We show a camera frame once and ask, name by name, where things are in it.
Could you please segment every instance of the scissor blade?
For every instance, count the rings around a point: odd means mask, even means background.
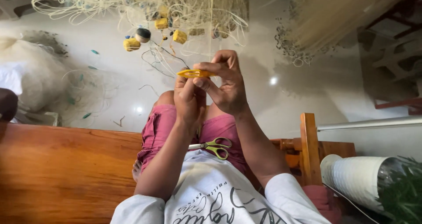
[[[201,148],[201,145],[202,145],[202,143],[200,143],[200,144],[192,144],[192,145],[189,145],[189,150],[190,149],[198,149],[198,148]]]

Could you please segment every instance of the bare foot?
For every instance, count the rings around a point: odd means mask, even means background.
[[[142,163],[139,160],[136,160],[135,163],[133,164],[132,175],[136,183],[138,182],[141,166],[142,166]]]

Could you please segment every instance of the green plant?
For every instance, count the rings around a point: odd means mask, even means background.
[[[389,182],[378,182],[378,202],[393,224],[422,223],[422,163],[400,157],[403,170],[391,170]]]

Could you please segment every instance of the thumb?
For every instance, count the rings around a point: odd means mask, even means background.
[[[221,101],[223,97],[223,92],[209,78],[196,77],[193,79],[193,83],[195,84],[195,86],[207,92],[207,94],[211,97],[214,103],[217,104],[217,101]]]

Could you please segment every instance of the leg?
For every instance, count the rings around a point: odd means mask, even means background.
[[[226,137],[232,142],[232,147],[227,149],[229,152],[227,161],[244,174],[246,171],[246,161],[240,146],[235,118],[224,113],[212,103],[208,108],[206,121],[202,126],[201,134],[199,136],[199,142],[213,141],[216,137]]]
[[[174,91],[166,91],[158,98],[149,114],[142,130],[142,151],[133,165],[132,175],[135,181],[161,149],[176,121],[176,107],[174,106]]]

